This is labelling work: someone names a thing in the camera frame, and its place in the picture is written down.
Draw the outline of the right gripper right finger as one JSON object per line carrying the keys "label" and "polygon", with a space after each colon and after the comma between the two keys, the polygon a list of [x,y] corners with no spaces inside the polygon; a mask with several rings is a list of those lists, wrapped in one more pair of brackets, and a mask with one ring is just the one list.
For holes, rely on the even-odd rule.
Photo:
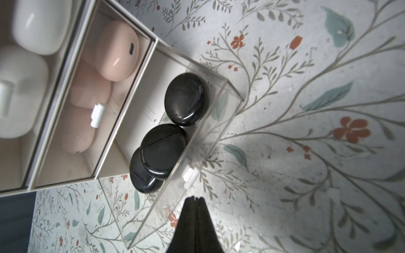
{"label": "right gripper right finger", "polygon": [[224,253],[204,198],[196,199],[196,208],[195,252]]}

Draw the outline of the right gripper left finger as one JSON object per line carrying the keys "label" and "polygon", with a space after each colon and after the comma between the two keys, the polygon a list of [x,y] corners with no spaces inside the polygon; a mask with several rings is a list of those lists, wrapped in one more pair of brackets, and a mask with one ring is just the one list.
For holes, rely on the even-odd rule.
{"label": "right gripper left finger", "polygon": [[195,251],[196,198],[185,199],[177,228],[167,253],[193,253]]}

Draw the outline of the clear plastic drawer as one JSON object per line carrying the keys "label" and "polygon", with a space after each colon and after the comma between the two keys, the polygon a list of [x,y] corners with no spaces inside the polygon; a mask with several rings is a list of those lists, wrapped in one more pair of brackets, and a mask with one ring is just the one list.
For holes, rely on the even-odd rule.
{"label": "clear plastic drawer", "polygon": [[118,2],[95,1],[35,165],[32,189],[95,179],[154,50],[155,40]]}
{"label": "clear plastic drawer", "polygon": [[1,192],[26,188],[86,1],[1,2]]}
{"label": "clear plastic drawer", "polygon": [[99,174],[127,249],[175,220],[243,101],[227,78],[156,46]]}

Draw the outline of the black earphone case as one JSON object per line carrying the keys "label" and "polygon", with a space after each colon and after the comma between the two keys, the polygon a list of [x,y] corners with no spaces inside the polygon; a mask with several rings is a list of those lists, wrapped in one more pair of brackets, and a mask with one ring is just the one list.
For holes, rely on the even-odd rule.
{"label": "black earphone case", "polygon": [[209,87],[198,75],[182,73],[176,76],[165,94],[165,111],[168,118],[182,127],[197,124],[209,107]]}
{"label": "black earphone case", "polygon": [[161,124],[151,129],[140,145],[141,162],[146,172],[156,179],[167,179],[188,142],[187,132],[178,125]]}
{"label": "black earphone case", "polygon": [[163,180],[158,180],[146,172],[141,162],[140,148],[136,149],[133,153],[129,170],[131,182],[140,193],[150,194],[156,192],[164,183]]}

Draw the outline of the pink earphone case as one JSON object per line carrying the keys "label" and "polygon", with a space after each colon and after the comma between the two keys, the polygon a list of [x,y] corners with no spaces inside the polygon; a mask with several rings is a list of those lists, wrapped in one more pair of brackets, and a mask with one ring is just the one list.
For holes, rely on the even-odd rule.
{"label": "pink earphone case", "polygon": [[123,21],[110,22],[102,31],[95,50],[95,66],[107,80],[119,82],[132,74],[139,56],[139,38]]}
{"label": "pink earphone case", "polygon": [[107,103],[111,81],[103,78],[90,64],[81,60],[70,88],[70,102],[78,107],[93,109],[98,103]]}
{"label": "pink earphone case", "polygon": [[91,110],[68,107],[62,119],[62,148],[68,153],[82,153],[92,145],[94,135]]}

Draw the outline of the white drawer cabinet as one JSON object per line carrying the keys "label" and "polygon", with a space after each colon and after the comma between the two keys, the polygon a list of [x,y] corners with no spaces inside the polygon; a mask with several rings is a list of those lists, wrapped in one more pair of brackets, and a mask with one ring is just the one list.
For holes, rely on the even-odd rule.
{"label": "white drawer cabinet", "polygon": [[97,179],[157,43],[117,1],[2,1],[1,196]]}

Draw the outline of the white earphone case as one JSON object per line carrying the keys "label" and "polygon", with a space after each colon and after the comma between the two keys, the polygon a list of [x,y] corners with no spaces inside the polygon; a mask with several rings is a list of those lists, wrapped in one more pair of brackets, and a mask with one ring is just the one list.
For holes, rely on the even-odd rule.
{"label": "white earphone case", "polygon": [[15,42],[39,55],[58,51],[66,35],[72,1],[15,1],[11,33]]}
{"label": "white earphone case", "polygon": [[1,138],[27,134],[35,123],[48,84],[45,60],[16,45],[1,47]]}

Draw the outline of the white earphone case top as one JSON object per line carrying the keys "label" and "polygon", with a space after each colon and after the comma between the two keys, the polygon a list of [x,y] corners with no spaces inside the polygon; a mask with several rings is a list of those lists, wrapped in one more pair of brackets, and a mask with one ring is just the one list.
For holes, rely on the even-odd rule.
{"label": "white earphone case top", "polygon": [[39,55],[58,51],[66,35],[72,1],[15,1],[11,33],[15,42]]}

